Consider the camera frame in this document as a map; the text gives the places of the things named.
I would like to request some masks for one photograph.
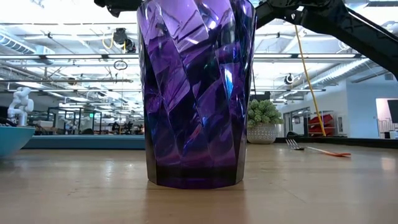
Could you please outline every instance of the light fixture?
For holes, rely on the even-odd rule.
[[[107,55],[108,58],[115,58],[115,59],[124,59],[124,58],[129,58],[129,59],[138,59],[138,54],[112,54],[112,55]]]
[[[356,54],[304,54],[304,58],[353,58]]]
[[[47,59],[101,59],[102,55],[46,55]]]
[[[288,91],[288,90],[284,90],[284,89],[262,89],[262,88],[256,88],[256,91],[273,91],[273,92],[284,92],[284,91]]]
[[[286,99],[276,99],[276,100],[270,99],[269,101],[271,101],[271,102],[274,102],[274,101],[283,101],[283,102],[286,102],[287,100],[286,100]]]
[[[294,90],[295,92],[310,92],[311,90]],[[326,89],[313,90],[313,91],[326,91]]]
[[[109,91],[109,90],[77,90],[78,92],[101,92],[101,91]]]
[[[102,109],[111,110],[112,106],[99,106]]]
[[[10,93],[14,93],[14,92],[16,92],[17,90],[4,90],[4,91],[7,91],[7,92],[10,92]]]
[[[58,106],[61,108],[83,108],[83,105],[70,105],[65,103],[60,103]]]
[[[291,54],[254,54],[254,58],[291,58]]]
[[[131,114],[131,111],[117,111],[119,114]]]
[[[142,91],[141,89],[115,89],[115,90],[109,90],[113,92],[139,92]]]
[[[0,59],[22,60],[22,59],[40,59],[38,55],[0,55]]]
[[[83,98],[83,97],[68,97],[69,99],[71,99],[71,100],[74,100],[74,101],[79,101],[79,102],[88,102],[89,100],[88,99],[86,99],[86,98]]]
[[[64,97],[64,96],[62,96],[61,94],[58,94],[58,93],[51,93],[51,92],[49,92],[49,95],[56,96],[56,97],[59,97],[59,98],[63,98],[63,97]]]
[[[291,85],[291,84],[293,84],[294,78],[295,78],[295,77],[294,77],[291,73],[289,73],[288,75],[285,76],[285,79],[284,79],[285,84],[286,84],[286,85]]]
[[[74,90],[43,90],[44,92],[60,92],[60,93],[66,93],[66,92],[73,92]]]
[[[23,86],[28,86],[31,88],[46,88],[45,86],[38,84],[38,83],[33,83],[33,82],[17,82],[16,84],[18,85],[23,85]]]

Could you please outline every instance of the wooden table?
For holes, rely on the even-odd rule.
[[[144,151],[22,150],[0,163],[1,223],[397,223],[398,151],[248,147],[240,184],[176,190],[147,181]]]

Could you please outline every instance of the teal bowl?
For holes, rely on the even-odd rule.
[[[34,133],[35,128],[0,126],[0,158],[22,149]]]

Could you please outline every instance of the ceiling duct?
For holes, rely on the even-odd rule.
[[[34,47],[29,46],[29,44],[23,43],[23,41],[18,41],[18,38],[12,34],[5,33],[0,30],[0,45],[3,45],[9,49],[15,50],[21,54],[34,54],[36,50]]]
[[[312,85],[328,85],[331,83],[338,83],[352,75],[363,72],[372,67],[374,62],[368,58],[357,60],[347,64],[337,65],[311,80]],[[308,83],[299,85],[296,89],[308,88]]]
[[[27,54],[38,54],[38,55],[48,55],[48,54],[54,54],[53,50],[50,50],[47,47],[41,46],[41,45],[33,45],[30,43],[27,43],[24,40],[21,40],[20,38],[5,32],[3,30],[0,30],[0,45],[9,48],[11,50],[14,50],[16,52],[19,52],[21,54],[27,55]],[[38,63],[44,63],[46,65],[51,65],[53,62],[48,59],[44,60],[35,60]]]

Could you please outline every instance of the white wall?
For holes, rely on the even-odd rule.
[[[348,83],[348,116],[351,138],[379,138],[377,98],[398,98],[398,82]]]
[[[343,133],[349,133],[349,122],[348,122],[348,103],[347,103],[347,92],[346,92],[346,81],[339,82],[337,86],[326,87],[325,92],[315,92],[315,98],[317,99],[318,109],[320,111],[334,111],[337,116],[343,118]],[[291,111],[310,107],[312,113],[316,112],[313,104],[311,93],[305,95],[303,101],[288,101],[288,105],[279,105],[278,110],[284,114]]]

